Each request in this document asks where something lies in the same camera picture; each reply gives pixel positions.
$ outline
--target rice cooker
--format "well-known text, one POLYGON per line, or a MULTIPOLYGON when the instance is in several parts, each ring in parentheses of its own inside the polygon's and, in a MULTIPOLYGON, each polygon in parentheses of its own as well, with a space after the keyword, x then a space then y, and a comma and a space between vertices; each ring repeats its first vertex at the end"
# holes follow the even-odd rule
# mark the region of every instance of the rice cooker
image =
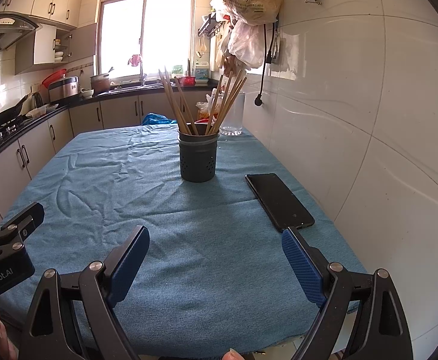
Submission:
POLYGON ((65 77, 49 84, 50 103, 68 104, 79 98, 79 77, 65 77))

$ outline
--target phone screen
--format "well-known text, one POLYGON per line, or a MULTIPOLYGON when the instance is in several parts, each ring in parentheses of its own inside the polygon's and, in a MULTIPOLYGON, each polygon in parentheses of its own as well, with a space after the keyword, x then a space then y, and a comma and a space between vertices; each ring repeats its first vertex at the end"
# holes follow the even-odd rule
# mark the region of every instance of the phone screen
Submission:
POLYGON ((246 175, 246 180, 280 232, 314 224, 312 215, 275 173, 246 175))

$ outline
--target red container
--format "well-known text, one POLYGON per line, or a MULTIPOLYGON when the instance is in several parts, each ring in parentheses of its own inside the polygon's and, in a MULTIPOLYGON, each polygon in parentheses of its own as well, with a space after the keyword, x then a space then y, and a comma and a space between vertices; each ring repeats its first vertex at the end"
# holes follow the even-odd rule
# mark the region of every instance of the red container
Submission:
POLYGON ((179 78, 180 86, 195 86, 195 77, 194 76, 185 76, 179 78))
POLYGON ((49 89, 50 84, 62 78, 62 76, 66 73, 67 73, 67 69, 60 69, 59 71, 52 73, 49 77, 47 77, 44 81, 42 81, 42 85, 44 85, 47 89, 49 89))

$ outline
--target blue plastic bag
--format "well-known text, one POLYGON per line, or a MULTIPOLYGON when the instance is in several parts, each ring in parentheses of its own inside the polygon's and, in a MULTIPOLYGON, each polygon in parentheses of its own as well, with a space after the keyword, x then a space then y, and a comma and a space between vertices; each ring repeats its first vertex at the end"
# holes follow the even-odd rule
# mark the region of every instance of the blue plastic bag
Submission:
POLYGON ((164 115, 147 114, 144 117, 141 126, 148 126, 151 124, 177 124, 177 121, 167 119, 164 115))

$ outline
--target black countertop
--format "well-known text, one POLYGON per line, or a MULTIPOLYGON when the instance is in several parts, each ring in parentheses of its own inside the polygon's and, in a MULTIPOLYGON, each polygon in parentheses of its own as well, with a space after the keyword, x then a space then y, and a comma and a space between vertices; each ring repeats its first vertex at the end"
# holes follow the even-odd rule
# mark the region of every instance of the black countertop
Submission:
MULTIPOLYGON (((217 87, 217 80, 210 79, 209 84, 207 86, 193 86, 193 87, 183 87, 182 90, 184 92, 190 92, 190 91, 212 91, 213 88, 217 87)), ((39 124, 43 123, 47 119, 53 117, 54 115, 59 114, 62 111, 65 111, 69 108, 78 107, 79 105, 84 104, 90 104, 90 103, 96 103, 101 100, 109 100, 109 99, 117 99, 121 97, 129 97, 129 96, 137 96, 137 95, 149 95, 151 93, 162 93, 164 92, 164 86, 162 84, 157 84, 153 86, 146 86, 146 87, 131 87, 131 88, 122 88, 118 91, 110 91, 106 93, 102 93, 98 96, 94 96, 87 100, 73 100, 67 105, 58 107, 54 111, 50 112, 49 114, 46 114, 44 116, 38 117, 37 119, 34 119, 32 122, 29 122, 23 126, 20 126, 13 134, 9 135, 8 137, 4 138, 4 140, 0 141, 0 153, 9 147, 14 141, 16 141, 18 138, 20 138, 25 133, 32 130, 34 127, 38 126, 39 124)))

